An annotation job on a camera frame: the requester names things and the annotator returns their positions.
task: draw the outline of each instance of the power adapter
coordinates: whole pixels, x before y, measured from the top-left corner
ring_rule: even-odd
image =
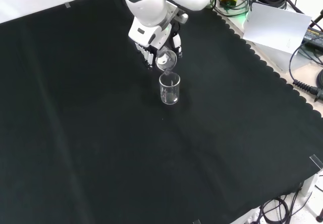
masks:
[[[323,52],[323,32],[309,27],[305,33],[302,43],[306,43],[307,46]]]

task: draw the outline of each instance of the white device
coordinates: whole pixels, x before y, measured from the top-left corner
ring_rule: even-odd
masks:
[[[167,0],[125,0],[135,16],[129,37],[144,55],[146,64],[153,66],[158,51],[170,47],[180,58],[181,38],[173,25],[185,24],[188,15]],[[193,11],[202,10],[209,0],[173,0]]]

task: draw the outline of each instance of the white paper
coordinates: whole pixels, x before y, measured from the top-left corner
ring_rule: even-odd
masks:
[[[293,53],[302,43],[310,20],[307,15],[253,3],[243,39]]]

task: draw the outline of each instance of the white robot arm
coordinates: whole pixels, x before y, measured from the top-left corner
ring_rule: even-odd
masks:
[[[182,56],[181,39],[174,28],[185,24],[188,15],[167,0],[125,0],[135,16],[129,37],[135,41],[145,62],[152,67],[159,50],[170,47],[177,56]],[[190,10],[202,10],[209,0],[173,0]]]

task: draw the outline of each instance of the black tablecloth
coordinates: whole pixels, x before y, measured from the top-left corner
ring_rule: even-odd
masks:
[[[180,101],[120,0],[0,25],[1,223],[230,223],[318,171],[323,123],[210,11],[180,35]]]

